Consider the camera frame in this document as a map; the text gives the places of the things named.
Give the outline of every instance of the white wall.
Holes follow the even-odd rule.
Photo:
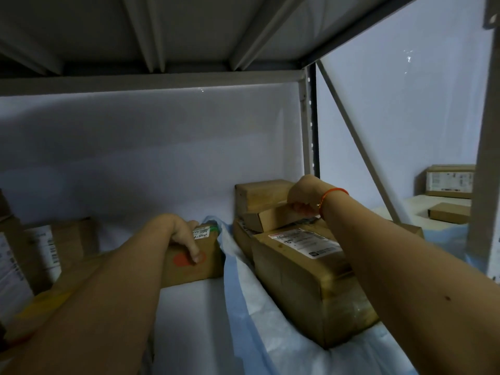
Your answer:
[[[303,174],[297,83],[6,97],[0,126],[14,213],[94,216],[104,249],[161,212],[231,222],[234,184]]]
[[[323,59],[400,197],[435,163],[475,163],[491,31],[484,0],[416,0]],[[322,179],[382,199],[317,71]]]

